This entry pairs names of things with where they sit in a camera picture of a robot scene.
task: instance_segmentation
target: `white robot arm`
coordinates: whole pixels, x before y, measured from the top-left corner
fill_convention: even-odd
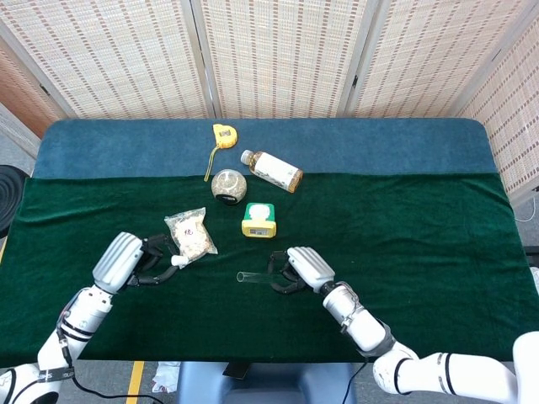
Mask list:
[[[159,276],[140,276],[161,258],[159,244],[171,254],[172,266]],[[141,240],[121,232],[93,269],[94,285],[73,296],[61,312],[55,330],[37,356],[37,365],[23,364],[0,375],[0,404],[56,403],[63,380],[74,374],[73,361],[84,350],[112,308],[112,296],[127,285],[160,284],[187,259],[165,236]]]
[[[287,251],[288,262],[315,293],[323,296],[330,312],[366,357],[378,357],[373,365],[376,383],[391,394],[435,391],[506,404],[537,402],[539,388],[539,332],[520,336],[513,347],[516,375],[500,362],[473,355],[433,353],[419,359],[399,343],[390,328],[377,320],[358,295],[343,282],[334,283],[334,271],[310,247]]]

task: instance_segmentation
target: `gray floor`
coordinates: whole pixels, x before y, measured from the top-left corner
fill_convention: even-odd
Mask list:
[[[0,135],[0,164],[11,164],[31,173],[34,161],[24,154],[5,136]],[[531,215],[532,202],[523,204],[515,210],[515,216],[520,219],[527,219]],[[524,245],[539,245],[539,211],[532,221],[517,223],[520,238]],[[539,285],[539,274],[536,274],[536,284]],[[155,375],[157,363],[146,362],[141,383],[141,394],[151,394],[152,377]],[[131,379],[132,362],[120,361],[88,361],[77,362],[77,377],[80,383],[90,389],[98,390],[104,394],[126,394]],[[485,401],[463,399],[454,396],[442,396],[434,393],[416,392],[411,396],[391,396],[376,386],[372,377],[372,365],[368,365],[355,380],[355,390],[361,403],[433,403],[433,404],[472,404]],[[175,394],[159,394],[157,397],[169,404],[175,401]],[[342,396],[335,397],[335,403],[340,403]],[[83,393],[73,385],[71,381],[64,383],[61,391],[59,403],[67,404],[73,402],[84,402],[87,404],[97,404],[103,402],[125,402],[125,399],[104,400],[96,396]],[[140,399],[142,404],[150,404],[152,400]]]

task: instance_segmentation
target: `bottle label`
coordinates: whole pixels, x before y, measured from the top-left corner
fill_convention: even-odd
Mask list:
[[[268,153],[263,153],[254,166],[255,175],[285,190],[288,190],[292,179],[298,171],[298,168]]]

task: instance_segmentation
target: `green tablecloth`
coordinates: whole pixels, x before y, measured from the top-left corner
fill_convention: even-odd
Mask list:
[[[241,234],[247,202],[275,205],[277,238]],[[219,254],[116,296],[83,358],[358,360],[319,295],[236,281],[293,246],[314,247],[420,356],[508,360],[515,338],[539,329],[539,298],[497,174],[308,174],[295,194],[248,178],[236,207],[214,200],[201,177],[30,179],[0,266],[0,366],[35,360],[118,232],[168,232],[164,216],[202,206]]]

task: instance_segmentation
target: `plastic bottle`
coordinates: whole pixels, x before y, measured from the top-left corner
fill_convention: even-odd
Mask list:
[[[246,150],[242,154],[242,163],[249,166],[249,171],[288,192],[295,192],[303,178],[303,171],[287,162],[279,160],[263,151]]]

